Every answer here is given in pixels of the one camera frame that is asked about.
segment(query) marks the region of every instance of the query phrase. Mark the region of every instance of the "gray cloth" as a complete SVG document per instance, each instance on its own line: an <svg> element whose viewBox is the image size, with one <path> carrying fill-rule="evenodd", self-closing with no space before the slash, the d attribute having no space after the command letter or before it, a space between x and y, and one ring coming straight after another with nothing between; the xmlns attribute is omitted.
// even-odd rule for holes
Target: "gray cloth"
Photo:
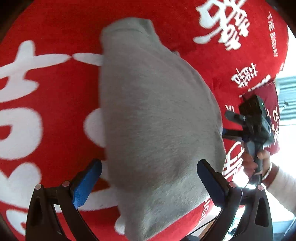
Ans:
<svg viewBox="0 0 296 241"><path fill-rule="evenodd" d="M147 240L207 197L196 166L206 159L223 169L221 113L201 76L160 43L150 20L115 22L101 41L110 181L125 235Z"/></svg>

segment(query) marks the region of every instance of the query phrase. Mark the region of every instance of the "hand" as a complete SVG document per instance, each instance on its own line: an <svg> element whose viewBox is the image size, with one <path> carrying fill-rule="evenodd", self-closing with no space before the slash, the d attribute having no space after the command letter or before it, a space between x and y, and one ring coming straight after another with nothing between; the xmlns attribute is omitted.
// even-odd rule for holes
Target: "hand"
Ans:
<svg viewBox="0 0 296 241"><path fill-rule="evenodd" d="M262 170L262 173L260 174L264 176L270 168L270 153L269 151L263 150L257 154L257 157L260 160L263 160L263 170ZM250 154L246 152L242 154L242 159L243 159L242 166L244 167L244 173L249 178L251 178L258 165L254 163L253 157L251 157Z"/></svg>

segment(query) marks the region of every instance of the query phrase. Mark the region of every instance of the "blue clamp pad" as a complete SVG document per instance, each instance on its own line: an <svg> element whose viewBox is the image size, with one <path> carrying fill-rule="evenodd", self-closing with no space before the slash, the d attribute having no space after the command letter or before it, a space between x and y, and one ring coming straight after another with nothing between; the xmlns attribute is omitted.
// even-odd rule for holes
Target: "blue clamp pad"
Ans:
<svg viewBox="0 0 296 241"><path fill-rule="evenodd" d="M222 136L224 136L226 134L227 130L225 128L223 128L223 131L222 131Z"/></svg>
<svg viewBox="0 0 296 241"><path fill-rule="evenodd" d="M81 182L73 189L72 203L76 209L85 204L94 185L102 173L102 169L103 167L101 161L96 159L93 160L84 171L84 177L82 178Z"/></svg>

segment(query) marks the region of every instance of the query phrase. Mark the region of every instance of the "white chinese character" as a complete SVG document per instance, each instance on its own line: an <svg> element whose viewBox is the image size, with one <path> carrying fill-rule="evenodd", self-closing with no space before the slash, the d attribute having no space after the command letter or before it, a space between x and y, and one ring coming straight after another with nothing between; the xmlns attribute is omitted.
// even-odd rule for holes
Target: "white chinese character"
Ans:
<svg viewBox="0 0 296 241"><path fill-rule="evenodd" d="M273 111L273 116L274 116L274 121L276 123L279 123L279 114L278 114L278 111L277 111L277 106L276 106L276 109Z"/></svg>
<svg viewBox="0 0 296 241"><path fill-rule="evenodd" d="M280 70L280 71L283 71L283 69L284 69L284 66L285 66L285 63L282 63L282 64L281 64L281 67L280 67L280 69L279 69L279 70Z"/></svg>
<svg viewBox="0 0 296 241"><path fill-rule="evenodd" d="M271 120L271 115L270 115L270 113L269 113L269 109L265 108L265 110L266 110L266 115L267 115L267 117L269 117L270 120Z"/></svg>
<svg viewBox="0 0 296 241"><path fill-rule="evenodd" d="M77 61L92 64L96 66L102 66L103 55L95 53L76 53L72 55Z"/></svg>
<svg viewBox="0 0 296 241"><path fill-rule="evenodd" d="M8 209L6 211L6 217L8 222L11 224L11 226L13 226L13 228L16 231L18 231L23 236L26 235L26 230L24 229L22 224L26 223L27 215L28 213L14 209Z"/></svg>
<svg viewBox="0 0 296 241"><path fill-rule="evenodd" d="M252 90L255 90L257 88L259 88L260 86L268 83L268 81L271 79L270 75L267 75L260 83L256 84L253 88L248 89L248 92L251 92Z"/></svg>
<svg viewBox="0 0 296 241"><path fill-rule="evenodd" d="M106 147L105 129L100 108L92 111L83 124L84 133L97 146Z"/></svg>
<svg viewBox="0 0 296 241"><path fill-rule="evenodd" d="M279 127L275 127L274 124L271 125L271 129L274 132L274 144L279 140Z"/></svg>
<svg viewBox="0 0 296 241"><path fill-rule="evenodd" d="M241 148L240 153L231 159L231 152L239 146ZM241 142L236 142L229 150L229 152L226 155L226 162L224 164L224 168L226 170L223 171L222 175L225 177L225 179L229 178L236 172L236 168L239 166L239 164L242 162L241 155L244 153L244 149L241 146Z"/></svg>
<svg viewBox="0 0 296 241"><path fill-rule="evenodd" d="M234 106L232 105L225 105L226 109L229 110L229 111L232 111L232 112L235 112L234 111Z"/></svg>
<svg viewBox="0 0 296 241"><path fill-rule="evenodd" d="M70 56L66 54L35 56L33 41L21 43L15 61L0 67L0 79L8 77L6 86L0 90L0 103L21 98L38 88L37 82L25 79L29 70L60 64L66 62L69 58Z"/></svg>
<svg viewBox="0 0 296 241"><path fill-rule="evenodd" d="M230 51L232 49L237 50L241 47L239 43L238 32L234 25L229 24L231 19L235 19L235 25L238 27L239 35L243 37L247 37L249 31L247 30L250 26L249 20L247 19L247 14L244 10L240 9L242 5L247 0L240 0L237 4L235 0L223 0L223 2L218 0L208 0L203 5L196 8L196 10L200 13L199 24L203 28L213 28L217 22L219 22L220 26L212 31L211 33L205 36L198 36L193 39L193 41L197 44L206 44L208 43L212 37L221 33L221 37L219 39L219 43L224 43L226 46L226 50ZM209 10L213 6L217 6L219 10L212 17L209 13ZM226 8L231 7L233 11L231 14L226 16Z"/></svg>
<svg viewBox="0 0 296 241"><path fill-rule="evenodd" d="M251 63L251 67L244 67L241 71L236 69L237 74L231 77L231 80L238 84L239 88L248 86L252 78L257 76L258 71L255 69L256 64Z"/></svg>
<svg viewBox="0 0 296 241"><path fill-rule="evenodd" d="M11 126L7 138L0 140L0 158L15 160L30 155L41 143L40 115L28 108L0 111L0 126Z"/></svg>
<svg viewBox="0 0 296 241"><path fill-rule="evenodd" d="M0 202L28 209L34 187L41 181L40 169L34 163L22 163L10 176L0 170Z"/></svg>

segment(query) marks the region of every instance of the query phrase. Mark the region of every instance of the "red plush fabric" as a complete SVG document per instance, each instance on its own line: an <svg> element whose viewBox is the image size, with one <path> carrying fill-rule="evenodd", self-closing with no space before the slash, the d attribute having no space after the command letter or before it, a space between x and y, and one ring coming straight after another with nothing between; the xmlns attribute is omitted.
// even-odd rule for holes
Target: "red plush fabric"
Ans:
<svg viewBox="0 0 296 241"><path fill-rule="evenodd" d="M271 119L271 129L274 132L274 143L266 148L271 155L279 152L279 101L276 92L276 86L273 81L243 95L244 98L249 99L252 95L259 95L264 101L267 115Z"/></svg>
<svg viewBox="0 0 296 241"><path fill-rule="evenodd" d="M99 36L106 25L124 17L151 19L162 43L201 74L222 113L225 105L238 111L238 95L275 77L287 53L284 21L264 0L224 2L35 0L21 14L0 45L0 213L20 240L34 186L60 185L94 157L103 160L103 175L82 216L100 240L126 240L108 183L98 103ZM208 42L196 38L215 30ZM238 88L235 80L248 86ZM225 148L223 174L230 180L242 148L228 140ZM152 240L180 240L212 206L206 200Z"/></svg>

